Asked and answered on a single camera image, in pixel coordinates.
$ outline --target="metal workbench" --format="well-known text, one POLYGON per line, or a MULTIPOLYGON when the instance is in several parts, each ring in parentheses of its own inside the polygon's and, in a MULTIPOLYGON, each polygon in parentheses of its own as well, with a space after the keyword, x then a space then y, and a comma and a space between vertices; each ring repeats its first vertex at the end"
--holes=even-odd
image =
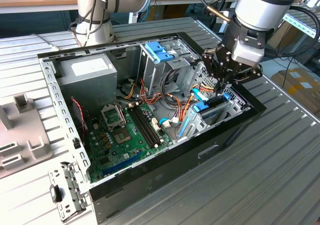
MULTIPOLYGON (((114 31, 119 40, 186 32, 203 48, 219 42, 191 18, 118 25, 114 31)), ((69 32, 42 36, 60 49, 77 47, 69 32)), ((0 180, 3 224, 60 224, 47 171, 71 155, 36 58, 49 51, 34 36, 0 39, 0 104, 18 93, 33 98, 54 150, 50 160, 0 180)), ((258 121, 231 147, 106 224, 314 224, 320 216, 319 121, 265 77, 245 87, 267 107, 258 121)), ((95 221, 88 209, 70 224, 95 221)))

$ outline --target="yellow wire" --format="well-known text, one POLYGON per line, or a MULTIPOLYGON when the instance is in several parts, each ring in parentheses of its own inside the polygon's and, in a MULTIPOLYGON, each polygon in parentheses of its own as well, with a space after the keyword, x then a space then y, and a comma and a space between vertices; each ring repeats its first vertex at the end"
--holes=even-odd
POLYGON ((135 84, 132 84, 131 91, 130 91, 130 93, 129 93, 128 96, 125 96, 125 97, 124 97, 125 99, 131 98, 131 96, 134 94, 134 87, 135 87, 135 86, 136 86, 135 84))

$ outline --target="metal bracket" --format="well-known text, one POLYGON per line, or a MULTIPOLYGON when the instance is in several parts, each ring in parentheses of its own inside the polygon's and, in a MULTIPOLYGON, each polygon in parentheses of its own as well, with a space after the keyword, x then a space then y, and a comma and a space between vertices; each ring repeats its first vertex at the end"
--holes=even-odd
POLYGON ((201 60, 203 61, 203 64, 208 72, 208 75, 210 77, 213 77, 215 75, 215 71, 212 68, 212 62, 214 60, 214 53, 216 49, 206 48, 204 49, 201 60))
POLYGON ((79 167, 76 162, 62 162, 61 166, 48 172, 50 178, 50 194, 57 203, 60 219, 63 223, 86 210, 91 204, 88 193, 80 194, 79 167))

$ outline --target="gray plastic part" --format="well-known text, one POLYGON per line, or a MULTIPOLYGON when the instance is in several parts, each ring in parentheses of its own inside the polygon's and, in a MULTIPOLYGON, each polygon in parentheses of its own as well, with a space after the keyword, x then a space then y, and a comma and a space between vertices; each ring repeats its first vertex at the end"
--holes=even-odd
POLYGON ((13 127, 12 122, 10 121, 6 112, 4 111, 2 106, 0 105, 0 126, 1 126, 1 124, 4 126, 4 129, 6 131, 8 131, 9 129, 11 129, 13 127))
POLYGON ((13 101, 2 105, 0 179, 48 159, 53 154, 34 101, 25 94, 14 96, 13 101), (3 122, 6 117, 11 128, 3 122))
POLYGON ((3 157, 10 156, 20 150, 19 144, 14 141, 7 144, 0 144, 0 155, 3 157))
POLYGON ((6 171, 14 170, 25 165, 20 153, 1 160, 1 164, 6 171))

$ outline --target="red wire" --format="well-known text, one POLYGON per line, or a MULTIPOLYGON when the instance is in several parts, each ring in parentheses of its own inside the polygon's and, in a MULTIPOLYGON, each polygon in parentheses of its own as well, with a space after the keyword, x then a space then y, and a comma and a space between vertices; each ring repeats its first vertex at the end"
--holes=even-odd
POLYGON ((84 119, 84 114, 82 112, 82 108, 81 108, 80 104, 74 98, 71 98, 71 100, 77 105, 77 107, 80 110, 81 121, 82 121, 82 139, 83 139, 83 142, 84 142, 85 141, 85 119, 84 119))

